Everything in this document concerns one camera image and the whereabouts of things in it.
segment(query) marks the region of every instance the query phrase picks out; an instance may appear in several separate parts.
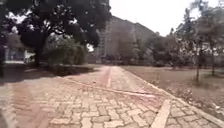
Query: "paved walkway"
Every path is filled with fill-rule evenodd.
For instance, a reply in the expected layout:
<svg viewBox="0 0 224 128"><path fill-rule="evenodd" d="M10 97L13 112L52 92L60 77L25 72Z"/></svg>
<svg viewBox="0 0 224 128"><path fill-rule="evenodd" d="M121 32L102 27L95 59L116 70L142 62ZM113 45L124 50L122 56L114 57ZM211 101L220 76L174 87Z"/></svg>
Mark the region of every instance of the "paved walkway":
<svg viewBox="0 0 224 128"><path fill-rule="evenodd" d="M0 86L8 128L224 127L119 67L63 78L30 69L19 75L26 79Z"/></svg>

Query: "green foliage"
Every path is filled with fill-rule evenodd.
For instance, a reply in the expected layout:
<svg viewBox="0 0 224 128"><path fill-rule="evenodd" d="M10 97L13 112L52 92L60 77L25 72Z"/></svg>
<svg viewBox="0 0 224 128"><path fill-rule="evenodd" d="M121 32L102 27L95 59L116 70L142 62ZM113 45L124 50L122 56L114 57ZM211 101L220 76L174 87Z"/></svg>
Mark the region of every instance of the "green foliage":
<svg viewBox="0 0 224 128"><path fill-rule="evenodd" d="M84 63L86 53L87 49L73 39L62 39L57 44L47 45L42 58L48 64L80 65Z"/></svg>
<svg viewBox="0 0 224 128"><path fill-rule="evenodd" d="M7 0L4 6L14 15L25 16L22 23L8 17L11 22L4 26L17 27L22 43L35 50L37 65L50 35L73 37L83 46L96 47L97 30L104 29L111 17L106 0Z"/></svg>

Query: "lawn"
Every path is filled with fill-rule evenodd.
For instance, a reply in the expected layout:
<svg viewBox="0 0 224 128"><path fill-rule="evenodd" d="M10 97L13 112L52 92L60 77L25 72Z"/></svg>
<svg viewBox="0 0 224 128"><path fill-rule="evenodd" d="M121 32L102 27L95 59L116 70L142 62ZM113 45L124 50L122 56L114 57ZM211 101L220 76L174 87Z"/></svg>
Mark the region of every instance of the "lawn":
<svg viewBox="0 0 224 128"><path fill-rule="evenodd" d="M201 70L200 82L194 81L196 70L123 66L142 79L180 97L189 104L224 120L224 77L212 77L210 70Z"/></svg>

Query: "brick pavement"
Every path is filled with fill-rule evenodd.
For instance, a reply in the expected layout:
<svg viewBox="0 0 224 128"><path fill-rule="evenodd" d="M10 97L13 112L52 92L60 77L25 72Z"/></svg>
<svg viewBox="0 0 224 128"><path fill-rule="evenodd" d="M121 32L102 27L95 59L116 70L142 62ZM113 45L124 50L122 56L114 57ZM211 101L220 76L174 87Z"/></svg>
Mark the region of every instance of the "brick pavement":
<svg viewBox="0 0 224 128"><path fill-rule="evenodd" d="M222 128L118 67L8 83L0 93L9 128Z"/></svg>

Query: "building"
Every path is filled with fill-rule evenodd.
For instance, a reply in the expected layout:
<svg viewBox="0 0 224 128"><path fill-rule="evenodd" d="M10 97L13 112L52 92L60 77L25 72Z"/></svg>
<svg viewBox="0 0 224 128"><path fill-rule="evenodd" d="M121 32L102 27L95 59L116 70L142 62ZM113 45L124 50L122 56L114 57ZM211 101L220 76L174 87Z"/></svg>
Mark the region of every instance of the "building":
<svg viewBox="0 0 224 128"><path fill-rule="evenodd" d="M133 56L133 43L144 44L155 34L147 27L113 16L104 31L100 32L100 43L95 49L99 62L106 56Z"/></svg>

